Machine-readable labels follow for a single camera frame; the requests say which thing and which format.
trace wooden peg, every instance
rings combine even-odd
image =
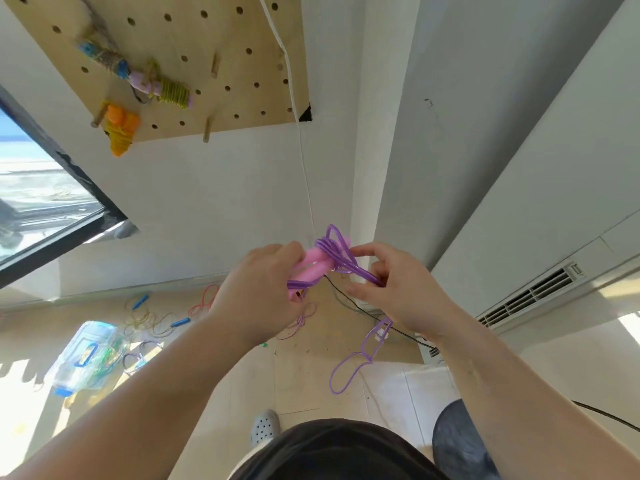
[[[211,135],[211,124],[213,123],[213,117],[210,116],[207,118],[207,122],[204,125],[204,136],[202,137],[202,140],[204,143],[208,143],[209,142],[209,136]]]
[[[100,112],[95,115],[95,118],[91,122],[91,128],[98,128],[98,126],[100,126],[102,120],[104,119],[105,115],[107,114],[107,109],[108,108],[109,108],[109,104],[108,103],[103,103],[102,104],[102,107],[100,108]]]
[[[217,52],[214,52],[213,60],[211,61],[211,76],[213,79],[218,78],[218,67],[220,67],[220,57]]]

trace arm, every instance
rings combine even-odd
[[[301,313],[303,304],[288,298],[287,278],[303,256],[299,242],[252,251],[204,320],[8,479],[167,478],[220,379]]]
[[[387,286],[350,283],[347,292],[437,345],[503,478],[637,478],[640,460],[453,303],[419,261],[377,242],[352,252],[377,256],[371,272]]]

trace person's left hand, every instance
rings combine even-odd
[[[298,241],[252,250],[220,286],[209,315],[250,347],[276,336],[303,312],[304,303],[289,299],[287,280],[304,256]]]

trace white cable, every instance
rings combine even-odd
[[[289,96],[291,97],[291,108],[293,110],[293,118],[296,120],[296,126],[298,128],[298,142],[300,144],[300,163],[302,163],[302,173],[305,176],[305,186],[307,187],[307,200],[309,203],[309,216],[311,217],[311,229],[313,231],[313,238],[316,238],[316,225],[314,223],[314,211],[311,209],[311,192],[309,192],[309,181],[307,179],[307,169],[305,168],[305,158],[302,152],[302,134],[300,133],[300,122],[298,120],[298,110],[296,109],[296,99],[293,96],[293,77],[291,74],[291,64],[289,63],[289,54],[287,53],[287,49],[284,47],[282,43],[282,39],[280,35],[278,35],[278,31],[276,30],[275,25],[273,24],[273,20],[271,19],[271,15],[269,14],[269,9],[267,8],[267,3],[264,0],[260,0],[260,4],[262,5],[262,9],[264,10],[264,14],[267,16],[267,21],[269,26],[271,27],[271,31],[273,32],[273,36],[276,37],[276,41],[282,49],[282,53],[284,54],[284,60],[287,64],[287,72],[289,74]]]

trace hand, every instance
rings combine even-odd
[[[462,310],[448,297],[429,270],[411,254],[383,242],[351,249],[354,256],[376,256],[369,271],[386,284],[348,283],[348,294],[379,307],[391,320],[434,340]]]
[[[276,336],[304,309],[304,303],[289,300],[287,290],[292,268],[304,255],[297,241],[252,250],[222,283],[209,314],[251,348]]]

